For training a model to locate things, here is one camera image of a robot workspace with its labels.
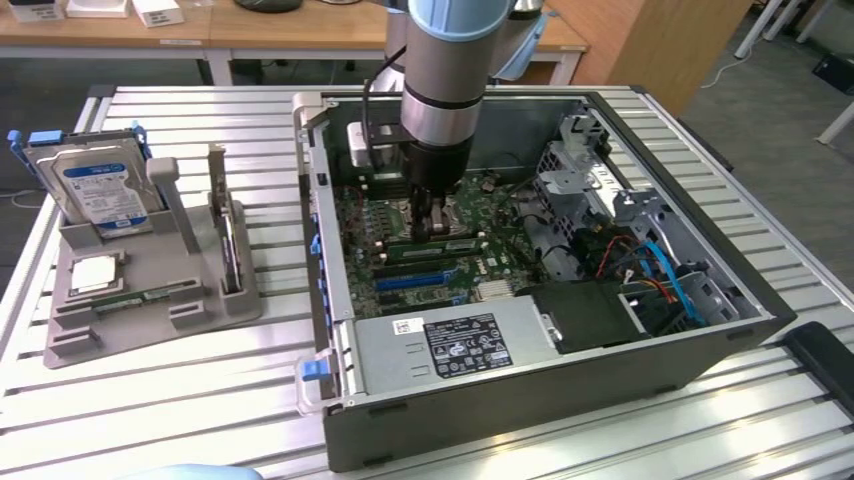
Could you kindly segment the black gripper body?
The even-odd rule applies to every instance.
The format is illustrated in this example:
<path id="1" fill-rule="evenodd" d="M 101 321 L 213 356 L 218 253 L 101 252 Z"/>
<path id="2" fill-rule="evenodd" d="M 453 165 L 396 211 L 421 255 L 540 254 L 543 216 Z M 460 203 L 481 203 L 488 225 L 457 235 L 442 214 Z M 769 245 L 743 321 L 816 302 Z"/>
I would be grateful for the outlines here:
<path id="1" fill-rule="evenodd" d="M 409 200 L 442 196 L 460 180 L 468 162 L 468 141 L 433 146 L 413 141 L 404 144 L 404 178 Z"/>

